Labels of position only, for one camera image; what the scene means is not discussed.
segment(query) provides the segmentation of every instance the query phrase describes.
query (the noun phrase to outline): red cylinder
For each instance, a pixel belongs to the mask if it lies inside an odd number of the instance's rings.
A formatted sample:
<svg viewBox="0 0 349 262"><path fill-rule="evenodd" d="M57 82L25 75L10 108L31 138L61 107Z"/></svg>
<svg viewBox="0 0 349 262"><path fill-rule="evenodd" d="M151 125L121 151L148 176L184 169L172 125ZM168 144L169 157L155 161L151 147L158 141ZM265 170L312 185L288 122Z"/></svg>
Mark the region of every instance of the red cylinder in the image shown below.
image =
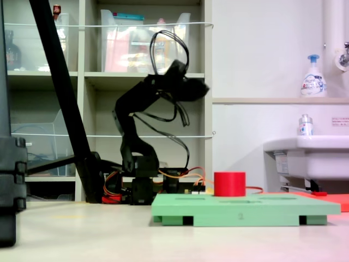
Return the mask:
<svg viewBox="0 0 349 262"><path fill-rule="evenodd" d="M246 172L215 172L214 195L216 197L246 196Z"/></svg>

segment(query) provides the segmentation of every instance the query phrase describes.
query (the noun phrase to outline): pump bottle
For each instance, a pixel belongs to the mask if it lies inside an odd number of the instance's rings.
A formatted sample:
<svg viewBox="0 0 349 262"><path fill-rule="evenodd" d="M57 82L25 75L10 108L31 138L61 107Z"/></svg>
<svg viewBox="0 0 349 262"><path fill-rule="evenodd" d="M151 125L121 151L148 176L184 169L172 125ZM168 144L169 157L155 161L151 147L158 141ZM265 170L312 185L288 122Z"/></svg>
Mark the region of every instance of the pump bottle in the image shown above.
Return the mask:
<svg viewBox="0 0 349 262"><path fill-rule="evenodd" d="M319 55L308 56L311 67L308 73L305 75L303 85L300 89L301 97L326 97L327 96L327 85L320 73L316 60L319 59Z"/></svg>

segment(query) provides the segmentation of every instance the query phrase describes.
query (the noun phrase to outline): white table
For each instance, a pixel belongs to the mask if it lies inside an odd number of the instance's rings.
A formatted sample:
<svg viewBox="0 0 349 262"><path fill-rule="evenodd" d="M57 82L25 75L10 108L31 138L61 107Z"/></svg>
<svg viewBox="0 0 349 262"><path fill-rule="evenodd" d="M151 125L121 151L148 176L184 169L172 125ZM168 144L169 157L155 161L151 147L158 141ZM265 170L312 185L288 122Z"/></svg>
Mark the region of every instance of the white table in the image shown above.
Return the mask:
<svg viewBox="0 0 349 262"><path fill-rule="evenodd" d="M349 213L327 226L196 228L153 224L150 206L28 206L1 262L349 261Z"/></svg>

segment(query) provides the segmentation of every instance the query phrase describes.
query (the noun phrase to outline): green board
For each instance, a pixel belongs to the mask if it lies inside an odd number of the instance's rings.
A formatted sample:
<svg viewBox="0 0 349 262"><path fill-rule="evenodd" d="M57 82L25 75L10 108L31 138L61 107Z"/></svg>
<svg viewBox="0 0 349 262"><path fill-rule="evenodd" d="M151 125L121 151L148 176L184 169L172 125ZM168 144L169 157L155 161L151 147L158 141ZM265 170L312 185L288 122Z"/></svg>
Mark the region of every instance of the green board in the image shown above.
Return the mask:
<svg viewBox="0 0 349 262"><path fill-rule="evenodd" d="M326 225L327 215L340 212L339 204L293 194L158 194L152 204L154 222L197 227Z"/></svg>

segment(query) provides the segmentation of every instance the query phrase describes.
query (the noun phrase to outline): blue pump cap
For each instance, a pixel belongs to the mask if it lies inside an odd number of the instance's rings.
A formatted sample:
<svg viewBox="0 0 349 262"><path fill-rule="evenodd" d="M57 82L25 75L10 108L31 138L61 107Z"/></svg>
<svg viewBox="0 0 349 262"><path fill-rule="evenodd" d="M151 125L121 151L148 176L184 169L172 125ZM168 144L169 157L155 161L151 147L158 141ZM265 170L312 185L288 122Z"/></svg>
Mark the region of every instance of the blue pump cap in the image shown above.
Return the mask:
<svg viewBox="0 0 349 262"><path fill-rule="evenodd" d="M319 55L310 55L308 56L308 59L310 60L310 63L316 63L316 60L319 59Z"/></svg>

